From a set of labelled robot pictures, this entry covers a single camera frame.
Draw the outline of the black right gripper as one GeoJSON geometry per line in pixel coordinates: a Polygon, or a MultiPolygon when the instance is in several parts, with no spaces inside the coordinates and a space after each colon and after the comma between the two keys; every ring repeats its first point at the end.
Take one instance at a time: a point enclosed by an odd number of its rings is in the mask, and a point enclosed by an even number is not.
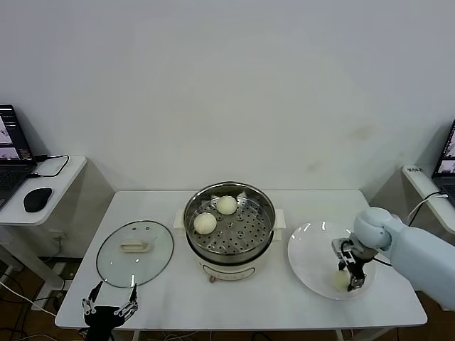
{"type": "Polygon", "coordinates": [[[365,282],[365,272],[363,270],[364,266],[369,262],[369,260],[352,258],[349,259],[347,265],[340,261],[338,263],[338,270],[343,271],[346,267],[348,268],[351,278],[347,287],[347,291],[351,292],[361,288],[365,282]]]}

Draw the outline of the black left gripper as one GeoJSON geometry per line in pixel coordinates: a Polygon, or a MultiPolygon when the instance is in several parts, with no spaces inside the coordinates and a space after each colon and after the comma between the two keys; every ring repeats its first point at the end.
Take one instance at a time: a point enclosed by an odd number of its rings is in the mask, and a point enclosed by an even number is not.
{"type": "Polygon", "coordinates": [[[124,324],[124,318],[130,318],[138,310],[137,284],[135,283],[129,300],[122,307],[97,306],[95,301],[102,287],[100,281],[89,293],[87,298],[82,299],[85,324],[88,326],[85,339],[87,341],[108,341],[111,339],[113,329],[124,324]]]}

